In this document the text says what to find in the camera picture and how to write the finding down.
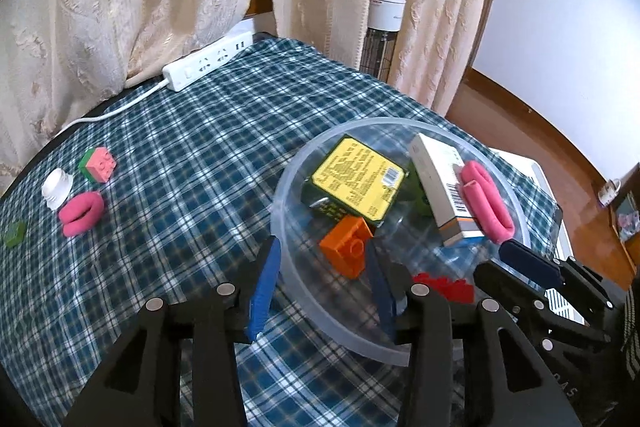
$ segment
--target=barcode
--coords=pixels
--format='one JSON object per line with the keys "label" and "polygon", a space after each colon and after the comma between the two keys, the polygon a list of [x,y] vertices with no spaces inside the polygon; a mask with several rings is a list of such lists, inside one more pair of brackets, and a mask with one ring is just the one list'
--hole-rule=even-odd
{"label": "barcode", "polygon": [[400,171],[398,169],[394,169],[393,167],[389,167],[386,170],[385,175],[382,176],[382,184],[385,185],[385,187],[393,187],[394,185],[396,185],[399,177]]}
{"label": "barcode", "polygon": [[451,196],[453,206],[455,206],[456,210],[459,212],[468,212],[465,202],[460,197],[460,194],[458,194],[458,188],[451,183],[447,183],[447,188],[449,189],[449,195]]}

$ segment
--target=white wall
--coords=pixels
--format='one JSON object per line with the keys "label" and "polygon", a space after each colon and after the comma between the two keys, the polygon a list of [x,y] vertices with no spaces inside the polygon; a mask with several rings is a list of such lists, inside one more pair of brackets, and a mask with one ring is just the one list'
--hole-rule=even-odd
{"label": "white wall", "polygon": [[605,178],[640,161],[640,0],[494,0],[474,68]]}

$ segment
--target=pink foam tube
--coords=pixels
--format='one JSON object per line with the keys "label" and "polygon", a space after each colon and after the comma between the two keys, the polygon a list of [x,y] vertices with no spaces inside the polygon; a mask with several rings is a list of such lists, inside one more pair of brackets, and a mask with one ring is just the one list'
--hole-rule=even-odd
{"label": "pink foam tube", "polygon": [[104,213],[100,192],[83,192],[72,198],[58,213],[65,237],[74,237],[92,229]]}
{"label": "pink foam tube", "polygon": [[497,245],[515,234],[513,219],[502,201],[498,187],[478,162],[467,162],[460,171],[462,191],[486,237]]}

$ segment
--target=power strip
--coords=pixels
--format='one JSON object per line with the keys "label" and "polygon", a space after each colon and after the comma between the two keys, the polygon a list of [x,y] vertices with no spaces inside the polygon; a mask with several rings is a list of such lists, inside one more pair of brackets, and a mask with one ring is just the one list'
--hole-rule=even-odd
{"label": "power strip", "polygon": [[167,64],[162,68],[162,74],[169,82],[167,87],[173,91],[183,90],[211,71],[224,66],[253,43],[254,35],[251,32],[225,36],[191,55]]}

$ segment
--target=green checkered tablecloth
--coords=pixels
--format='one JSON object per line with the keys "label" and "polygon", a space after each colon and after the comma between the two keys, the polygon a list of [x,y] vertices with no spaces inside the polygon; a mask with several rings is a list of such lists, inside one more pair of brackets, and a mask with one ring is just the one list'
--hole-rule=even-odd
{"label": "green checkered tablecloth", "polygon": [[[78,128],[1,204],[0,230],[16,219],[27,221],[28,230],[18,247],[0,247],[0,361],[36,416],[60,424],[147,299],[202,295],[252,259],[269,235],[270,203],[290,159],[330,127],[373,116],[435,124],[481,150],[513,186],[532,248],[552,253],[555,203],[481,143],[301,42],[262,41],[180,93],[162,90],[117,117]],[[77,175],[72,193],[97,188],[107,213],[89,233],[66,239],[40,186],[55,167],[76,172],[95,146],[116,158],[114,176],[98,186]],[[329,341],[281,286],[264,333],[237,354],[251,425],[395,425],[404,370]],[[187,361],[183,369],[188,425]],[[460,406],[458,397],[454,409]]]}

